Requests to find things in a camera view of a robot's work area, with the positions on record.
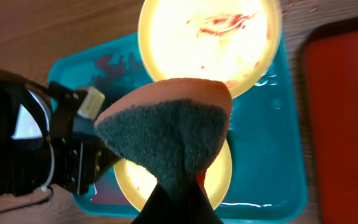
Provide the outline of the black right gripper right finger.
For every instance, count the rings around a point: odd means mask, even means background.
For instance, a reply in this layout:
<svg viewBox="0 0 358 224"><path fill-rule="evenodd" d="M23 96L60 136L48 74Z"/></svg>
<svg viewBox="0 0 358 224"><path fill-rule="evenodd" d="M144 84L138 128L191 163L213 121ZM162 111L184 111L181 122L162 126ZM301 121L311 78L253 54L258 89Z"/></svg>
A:
<svg viewBox="0 0 358 224"><path fill-rule="evenodd" d="M190 184L184 199L178 204L178 222L182 224L223 224L196 180Z"/></svg>

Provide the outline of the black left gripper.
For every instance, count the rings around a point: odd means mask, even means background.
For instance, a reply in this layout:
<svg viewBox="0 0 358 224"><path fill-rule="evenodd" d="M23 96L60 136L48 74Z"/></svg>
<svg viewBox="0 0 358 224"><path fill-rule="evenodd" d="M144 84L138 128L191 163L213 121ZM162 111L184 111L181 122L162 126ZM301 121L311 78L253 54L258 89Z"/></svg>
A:
<svg viewBox="0 0 358 224"><path fill-rule="evenodd" d="M55 164L52 183L74 195L85 194L121 159L94 130L105 96L93 86L71 90L57 82L49 84L48 95L57 103L49 122Z"/></svg>

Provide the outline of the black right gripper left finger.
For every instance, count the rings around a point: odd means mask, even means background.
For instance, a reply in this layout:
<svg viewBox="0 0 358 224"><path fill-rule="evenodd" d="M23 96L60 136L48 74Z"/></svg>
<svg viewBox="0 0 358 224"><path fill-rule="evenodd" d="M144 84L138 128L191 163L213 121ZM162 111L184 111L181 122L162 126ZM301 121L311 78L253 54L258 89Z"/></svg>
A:
<svg viewBox="0 0 358 224"><path fill-rule="evenodd" d="M157 184L132 224L177 224L179 202L172 200Z"/></svg>

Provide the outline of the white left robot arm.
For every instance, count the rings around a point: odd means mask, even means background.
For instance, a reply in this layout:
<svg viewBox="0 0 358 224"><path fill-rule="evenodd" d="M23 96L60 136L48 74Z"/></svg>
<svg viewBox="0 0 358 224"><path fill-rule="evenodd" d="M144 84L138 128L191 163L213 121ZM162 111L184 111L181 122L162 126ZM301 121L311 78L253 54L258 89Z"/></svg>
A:
<svg viewBox="0 0 358 224"><path fill-rule="evenodd" d="M51 184L85 194L120 160L94 134L74 130L90 94L0 70L0 195Z"/></svg>

